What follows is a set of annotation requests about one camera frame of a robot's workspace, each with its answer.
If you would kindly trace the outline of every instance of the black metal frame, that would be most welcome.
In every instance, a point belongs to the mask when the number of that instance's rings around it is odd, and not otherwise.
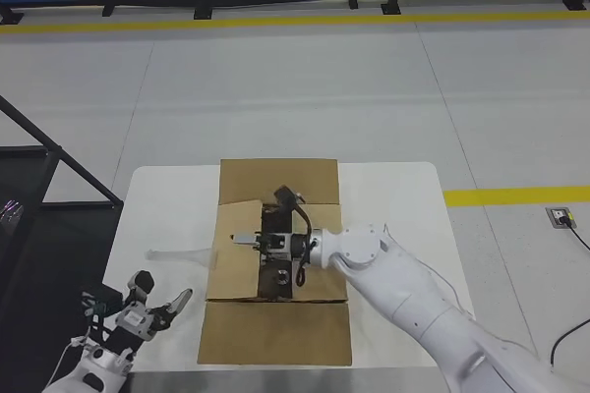
[[[15,228],[9,241],[7,249],[1,256],[0,261],[0,322],[3,319],[7,305],[11,300],[11,295],[16,290],[18,271],[21,270],[22,264],[19,263],[21,255],[27,245],[28,238],[33,229],[37,215],[41,209],[52,208],[56,206],[85,206],[90,205],[92,208],[117,208],[122,210],[123,201],[100,183],[87,169],[85,169],[77,160],[66,152],[59,144],[52,140],[40,128],[38,128],[24,114],[17,110],[11,103],[0,95],[0,111],[13,120],[16,124],[24,129],[29,135],[38,140],[42,146],[13,146],[0,147],[0,158],[18,158],[18,157],[43,157],[43,170],[41,180],[38,186],[25,200],[22,200],[24,213]],[[43,199],[50,186],[57,165],[63,161],[72,170],[79,174],[83,179],[96,188],[109,201],[105,202],[76,202],[76,203],[44,203]]]
[[[72,170],[77,172],[95,189],[97,189],[101,194],[109,199],[115,206],[123,205],[123,201],[120,200],[118,196],[113,194],[102,183],[100,183],[98,179],[96,179],[92,173],[90,173],[79,162],[77,162],[77,160],[75,160],[72,155],[68,154],[66,150],[64,150],[59,144],[57,144],[42,130],[40,130],[31,120],[23,115],[22,112],[16,109],[15,106],[11,105],[11,103],[9,103],[9,101],[7,101],[2,95],[0,95],[0,111],[7,115],[11,120],[16,122],[18,126],[22,127],[24,131],[29,133],[31,137],[43,144],[48,149],[48,151],[55,153],[59,160],[66,163],[66,165],[72,168]]]
[[[4,4],[0,4],[0,15],[3,17],[3,21],[0,24],[16,25],[22,18],[23,14],[13,13],[11,9],[18,8],[100,6],[103,7],[102,16],[110,17],[118,6],[178,7],[194,8],[195,20],[210,20],[214,8],[286,4],[302,1],[305,0],[22,0],[17,3],[10,3],[8,7]],[[347,0],[347,6],[352,10],[358,9],[358,0]]]
[[[0,3],[0,16],[2,21],[0,25],[17,25],[24,16],[24,13],[14,13],[11,8]]]

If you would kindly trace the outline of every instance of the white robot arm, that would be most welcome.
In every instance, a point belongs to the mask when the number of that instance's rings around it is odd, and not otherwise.
[[[315,230],[310,263],[335,267],[387,320],[411,335],[440,367],[452,393],[569,392],[522,347],[501,340],[455,307],[431,271],[372,226]]]

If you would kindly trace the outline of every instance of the metal rod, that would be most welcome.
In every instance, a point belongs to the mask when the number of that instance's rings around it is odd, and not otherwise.
[[[52,140],[42,130],[40,130],[31,120],[22,114],[15,106],[11,105],[2,95],[0,95],[0,110],[7,115],[11,120],[16,122],[18,126],[22,127],[33,138],[38,140],[41,144],[46,146],[48,150],[55,151],[59,154],[59,158],[65,162],[70,168],[77,172],[82,178],[90,183],[101,194],[107,197],[116,206],[122,206],[123,201],[107,189],[102,183],[96,179],[92,173],[84,168],[77,160],[68,154],[59,144]]]

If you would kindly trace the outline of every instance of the white cable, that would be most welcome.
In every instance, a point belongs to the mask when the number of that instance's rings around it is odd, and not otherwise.
[[[76,348],[76,347],[84,345],[86,343],[86,340],[89,337],[89,330],[90,330],[90,326],[88,326],[88,331],[86,332],[85,336],[73,337],[70,339],[70,344],[66,345],[66,348],[63,349],[63,352],[61,353],[61,356],[59,357],[59,362],[57,362],[57,365],[55,366],[55,370],[52,371],[52,375],[50,375],[50,379],[48,379],[46,386],[43,387],[44,389],[46,389],[48,386],[50,386],[50,384],[52,383],[52,380],[55,378],[55,375],[57,374],[57,371],[59,370],[59,366],[61,365],[61,362],[63,362],[63,358],[66,356],[66,352],[68,351],[68,348],[70,348],[70,347]]]
[[[401,245],[393,238],[393,236],[391,235],[391,232],[389,231],[389,227],[384,224],[384,232],[397,244],[401,247]],[[450,282],[448,280],[446,280],[445,278],[443,278],[443,276],[436,271],[433,267],[429,266],[428,264],[424,263],[423,261],[421,261],[420,259],[418,259],[417,257],[415,258],[415,260],[417,260],[418,262],[420,262],[420,264],[424,267],[426,267],[427,269],[431,270],[433,273],[435,273],[438,277],[440,277],[442,279],[442,281],[444,283],[447,284],[448,287],[450,287],[450,289],[452,290],[452,293],[454,294],[454,298],[456,300],[456,304],[459,308],[460,311],[465,312],[466,315],[469,315],[472,317],[472,322],[474,324],[476,324],[477,326],[481,327],[483,330],[485,330],[486,333],[488,333],[489,335],[491,335],[492,337],[496,338],[497,340],[501,340],[504,343],[508,343],[508,344],[512,344],[515,345],[517,347],[522,348],[523,350],[525,350],[526,352],[528,352],[531,356],[533,356],[535,359],[539,360],[539,356],[537,353],[535,353],[534,351],[531,351],[530,349],[528,349],[527,347],[525,347],[524,345],[520,344],[520,343],[516,343],[515,341],[511,341],[511,340],[507,340],[504,339],[502,337],[497,336],[496,334],[492,333],[491,331],[489,331],[488,329],[486,329],[484,326],[479,325],[476,323],[476,321],[474,321],[474,315],[472,314],[472,312],[468,311],[467,309],[465,309],[462,305],[461,302],[459,300],[459,295],[456,292],[456,289],[454,288],[454,286],[452,284],[450,284]]]
[[[50,379],[48,379],[48,382],[46,383],[46,386],[44,386],[44,389],[46,389],[52,383],[52,380],[55,378],[55,375],[57,374],[57,370],[59,369],[59,365],[61,365],[61,362],[63,361],[63,357],[66,356],[66,351],[68,351],[68,348],[70,348],[70,347],[72,347],[72,343],[66,345],[66,348],[63,349],[63,352],[61,353],[61,357],[59,357],[59,362],[57,362],[57,366],[55,367],[55,370],[52,371],[52,375],[50,375]]]
[[[384,232],[399,246],[402,247],[391,235],[391,232],[389,231],[389,227],[386,225],[386,223],[384,224]],[[423,261],[421,261],[418,258],[415,258],[415,260],[417,260],[418,262],[420,262],[420,264],[424,267],[426,267],[427,269],[431,270],[433,273],[435,273],[438,277],[440,277],[442,279],[442,281],[444,283],[447,284],[448,287],[450,287],[450,289],[452,290],[452,293],[454,294],[454,299],[456,300],[456,305],[459,308],[459,310],[461,310],[463,313],[470,315],[471,317],[474,317],[474,315],[472,314],[472,312],[468,311],[467,309],[465,309],[462,305],[461,305],[461,301],[459,300],[459,294],[457,294],[456,289],[454,288],[454,286],[452,284],[450,284],[450,282],[448,280],[446,280],[445,278],[443,278],[443,276],[436,271],[433,267],[429,266],[428,264],[424,263]]]

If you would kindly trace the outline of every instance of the metal bracket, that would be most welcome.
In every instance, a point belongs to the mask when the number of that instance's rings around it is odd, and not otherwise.
[[[2,17],[0,25],[17,25],[22,20],[24,13],[14,13],[11,8],[0,3],[0,16]]]
[[[209,21],[212,19],[212,5],[210,0],[199,0],[195,7],[196,21]]]
[[[102,8],[102,16],[104,18],[111,17],[111,14],[114,13],[114,9],[116,8],[115,4],[107,4]]]
[[[385,15],[401,15],[400,6],[397,4],[397,0],[388,0],[386,3],[381,4],[381,9]]]
[[[561,0],[568,11],[586,11],[583,0]]]

